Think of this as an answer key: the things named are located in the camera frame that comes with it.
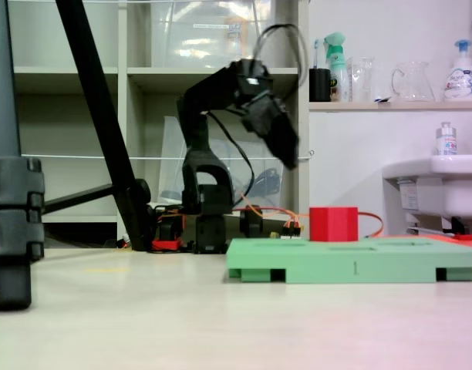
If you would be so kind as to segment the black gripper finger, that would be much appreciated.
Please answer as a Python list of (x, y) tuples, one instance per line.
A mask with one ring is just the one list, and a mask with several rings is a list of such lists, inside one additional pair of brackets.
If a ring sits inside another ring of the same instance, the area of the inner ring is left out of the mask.
[(267, 119), (263, 123), (261, 138), (271, 153), (288, 170), (293, 169), (293, 128), (287, 115)]
[(292, 126), (284, 102), (276, 99), (276, 107), (278, 111), (274, 120), (275, 155), (287, 169), (295, 169), (298, 166), (298, 134)]

